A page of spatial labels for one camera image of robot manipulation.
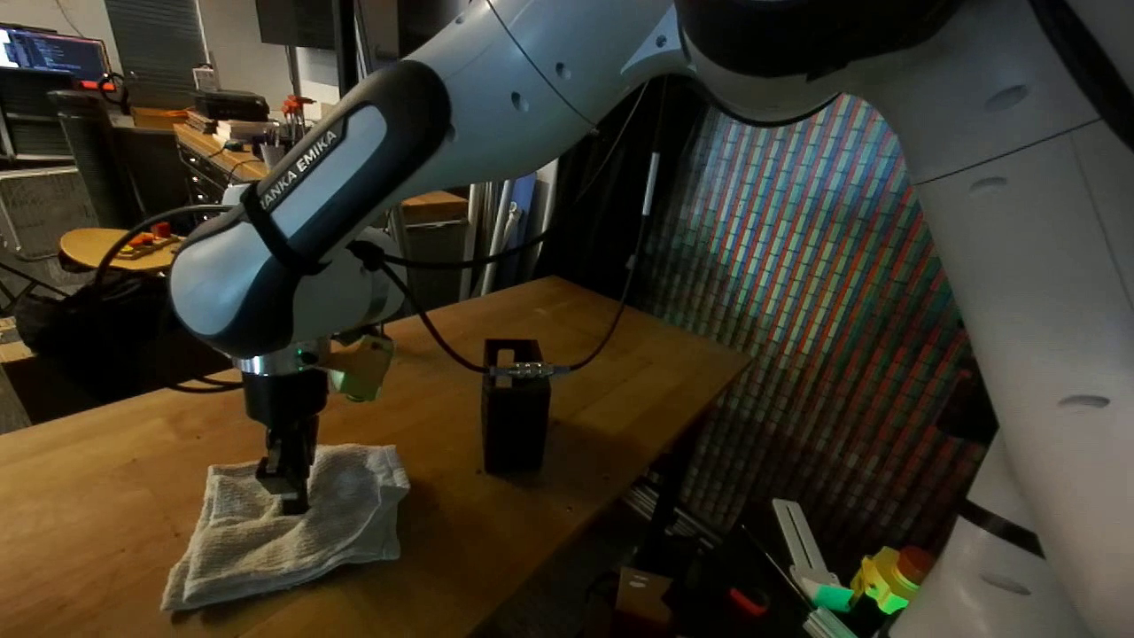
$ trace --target wooden table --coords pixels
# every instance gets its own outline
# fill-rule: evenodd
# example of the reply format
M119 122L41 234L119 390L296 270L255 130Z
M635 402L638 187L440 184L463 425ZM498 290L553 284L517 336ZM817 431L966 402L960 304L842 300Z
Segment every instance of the wooden table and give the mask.
M612 300L539 280L436 313L477 359L484 336L539 336L550 363L583 356ZM329 402L324 444L394 444L413 482L402 565L182 622L159 592L201 503L209 464L253 462L262 431L242 394L143 394L0 436L2 636L466 636L611 507L739 371L739 359L628 313L611 350L553 390L536 477L477 462L477 376L445 363L417 319L391 325L398 359L374 405Z
M174 123L176 145L184 145L190 155L218 170L227 180L262 180L270 170L262 158L249 149L223 149L213 136Z

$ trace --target equipment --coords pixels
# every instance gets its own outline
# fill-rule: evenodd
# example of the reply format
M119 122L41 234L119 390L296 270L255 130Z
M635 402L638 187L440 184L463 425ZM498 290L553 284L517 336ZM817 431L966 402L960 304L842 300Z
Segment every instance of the equipment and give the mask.
M691 73L746 122L865 97L905 138L1004 425L972 493L982 515L956 526L894 632L1121 636L1134 581L1134 56L1113 26L1134 26L1134 7L470 0L187 241L174 304L246 371L270 428L262 477L302 503L320 359L394 313L355 238L394 203L528 173L657 73Z
M72 158L72 145L50 104L50 93L55 88L73 88L73 77L0 69L0 158L28 168Z
M209 122L270 122L270 104L255 93L190 93L190 108Z
M0 69L68 73L80 85L104 77L105 47L99 38L64 34L54 29L0 26Z

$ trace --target crumpled towel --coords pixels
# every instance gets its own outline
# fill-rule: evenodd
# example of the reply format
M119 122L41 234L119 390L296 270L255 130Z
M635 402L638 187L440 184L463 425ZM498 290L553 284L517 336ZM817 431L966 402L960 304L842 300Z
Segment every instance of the crumpled towel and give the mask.
M320 447L311 509L276 515L255 464L209 468L198 528L174 565L164 610L201 610L314 581L344 565L398 561L398 503L410 488L394 447Z

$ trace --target black cable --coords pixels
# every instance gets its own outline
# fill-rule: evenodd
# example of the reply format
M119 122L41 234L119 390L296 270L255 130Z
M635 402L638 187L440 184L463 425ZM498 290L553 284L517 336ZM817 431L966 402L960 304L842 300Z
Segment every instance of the black cable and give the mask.
M131 238L146 234L149 226L164 222L164 220L176 220L176 215L201 215L201 214L223 214L229 205L218 205L218 203L201 203L201 205L174 205L174 208L164 208L164 214L151 214L146 215L139 226L123 231L104 257L104 262L96 265L96 277L91 284L104 284L105 272L109 272L109 262L117 259L119 248L131 245Z
M570 363L570 366L547 366L547 376L562 376L562 371L579 371L579 369L593 366L593 363L605 350L605 343L612 339L612 332L617 332L617 325L619 325L619 319L625 319L625 313L628 313L629 287L635 287L635 272L638 272L638 257L642 257L642 245L645 245L645 222L647 222L651 187L657 187L657 162L659 162L659 155L651 155L651 168L647 168L647 184L645 184L647 190L645 190L645 203L642 203L642 226L638 226L635 257L629 257L629 265L628 265L629 272L628 272L628 280L625 280L625 293L619 293L619 300L617 300L612 319L605 323L601 339L598 339L583 359L579 359L579 363ZM394 272L391 262L394 262L391 257L380 257L380 259L374 259L374 265L394 280L394 287L403 293L403 300L407 300L407 304L413 310L413 317L425 323L429 336L431 336L462 369L466 369L466 371L489 371L489 366L466 363L466 359L431 325L429 313L417 304L413 290Z
M605 149L605 155L594 162L594 170L588 170L588 173L582 176L582 187L579 187L573 197L583 197L583 194L598 184L598 173L605 170L605 162L612 158L617 145L619 145L625 136L629 130L629 122L635 122L635 114L638 114L638 108L642 108L642 101L645 101L645 88L647 88L647 83L638 88L638 97L635 97L625 123L617 129L617 136L612 136L612 142L611 142L611 149Z
M413 290L394 272L391 259L374 262L394 287L403 293L403 300L417 313L417 319L425 323L429 336L466 371L489 371L484 366L466 363L462 350L450 349L450 339L431 325L429 313L417 304Z

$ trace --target metal mesh panel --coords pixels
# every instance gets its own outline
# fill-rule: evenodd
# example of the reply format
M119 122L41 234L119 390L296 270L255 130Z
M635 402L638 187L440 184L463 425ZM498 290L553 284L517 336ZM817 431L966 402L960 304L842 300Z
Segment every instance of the metal mesh panel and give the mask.
M894 130L856 101L794 129L710 114L638 304L750 356L706 414L689 507L796 495L837 538L933 541L977 447L935 428L966 339Z

